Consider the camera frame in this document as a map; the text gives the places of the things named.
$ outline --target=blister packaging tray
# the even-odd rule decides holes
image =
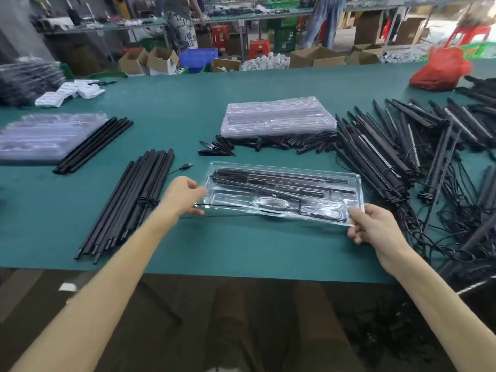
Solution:
[[[103,112],[23,116],[0,130],[0,162],[57,164],[107,119]]]
[[[247,138],[335,130],[337,121],[316,97],[275,102],[229,103],[221,135]]]
[[[212,208],[350,226],[349,206],[363,210],[360,175],[310,169],[210,163],[199,203]]]

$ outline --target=workbench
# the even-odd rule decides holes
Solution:
[[[375,64],[253,72],[158,75],[125,78],[95,99],[72,99],[59,109],[2,108],[0,127],[34,112],[105,112],[128,117],[134,125],[75,174],[53,167],[0,167],[0,266],[93,270],[103,266],[74,256],[131,160],[146,150],[175,150],[171,170],[193,163],[185,174],[198,183],[211,161],[342,172],[335,152],[296,155],[294,150],[236,147],[235,157],[198,156],[199,140],[220,131],[226,106],[316,96],[331,113],[353,106],[373,112],[372,100],[414,98],[446,104],[447,93],[408,87],[423,63]],[[496,77],[496,61],[473,61],[473,75]],[[459,94],[453,98],[472,103]],[[476,185],[490,164],[486,153],[461,152]],[[178,174],[171,175],[166,186]],[[202,218],[184,216],[158,247],[146,272],[322,281],[390,282],[370,246],[356,246],[346,226],[208,210]]]

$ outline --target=stack of plastic trays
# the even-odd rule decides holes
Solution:
[[[107,119],[103,112],[23,117],[0,131],[0,162],[56,165]]]
[[[319,133],[335,130],[336,125],[336,119],[316,97],[230,103],[222,121],[221,135],[226,138],[247,138]]]
[[[0,65],[0,102],[17,107],[32,105],[42,94],[56,91],[64,81],[56,62],[34,58]]]

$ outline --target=red plastic bag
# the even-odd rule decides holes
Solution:
[[[431,48],[429,61],[410,78],[410,86],[429,91],[450,91],[460,77],[472,72],[472,63],[458,48]]]

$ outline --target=blue plastic crate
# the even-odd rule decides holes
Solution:
[[[187,49],[179,55],[181,66],[187,66],[189,73],[200,73],[206,64],[210,64],[214,58],[219,58],[216,48]]]

